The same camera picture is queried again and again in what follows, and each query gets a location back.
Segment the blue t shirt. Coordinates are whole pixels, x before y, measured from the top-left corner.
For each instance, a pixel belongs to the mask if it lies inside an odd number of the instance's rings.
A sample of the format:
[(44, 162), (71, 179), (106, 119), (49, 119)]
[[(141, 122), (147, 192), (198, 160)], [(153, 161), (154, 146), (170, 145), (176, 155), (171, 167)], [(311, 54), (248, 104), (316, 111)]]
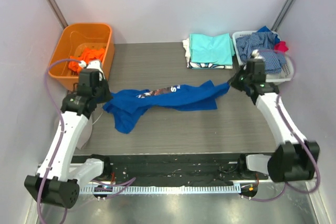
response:
[(114, 117), (115, 129), (130, 133), (140, 117), (150, 108), (159, 106), (178, 111), (216, 110), (216, 99), (229, 91), (230, 85), (208, 80), (198, 87), (186, 84), (156, 90), (121, 90), (113, 93), (103, 110)]

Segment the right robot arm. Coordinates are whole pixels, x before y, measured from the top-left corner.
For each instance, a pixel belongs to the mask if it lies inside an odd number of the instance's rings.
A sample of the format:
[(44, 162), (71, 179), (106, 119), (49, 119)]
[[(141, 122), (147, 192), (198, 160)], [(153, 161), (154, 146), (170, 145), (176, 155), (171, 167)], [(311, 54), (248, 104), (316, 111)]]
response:
[(250, 179), (260, 172), (276, 183), (317, 178), (320, 147), (317, 142), (308, 141), (296, 127), (284, 107), (278, 86), (266, 82), (264, 61), (249, 59), (229, 84), (251, 98), (267, 121), (277, 144), (271, 155), (247, 154), (237, 166), (239, 177)]

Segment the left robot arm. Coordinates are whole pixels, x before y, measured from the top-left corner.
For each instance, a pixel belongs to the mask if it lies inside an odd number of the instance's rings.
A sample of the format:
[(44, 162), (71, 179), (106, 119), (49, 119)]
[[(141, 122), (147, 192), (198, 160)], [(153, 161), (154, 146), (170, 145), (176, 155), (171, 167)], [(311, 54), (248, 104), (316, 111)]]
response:
[(79, 74), (77, 89), (66, 95), (60, 108), (60, 121), (48, 154), (24, 186), (38, 204), (72, 208), (79, 191), (97, 178), (105, 182), (112, 174), (110, 158), (92, 154), (73, 171), (70, 164), (80, 136), (91, 114), (102, 102), (112, 98), (108, 82), (102, 71), (83, 69)]

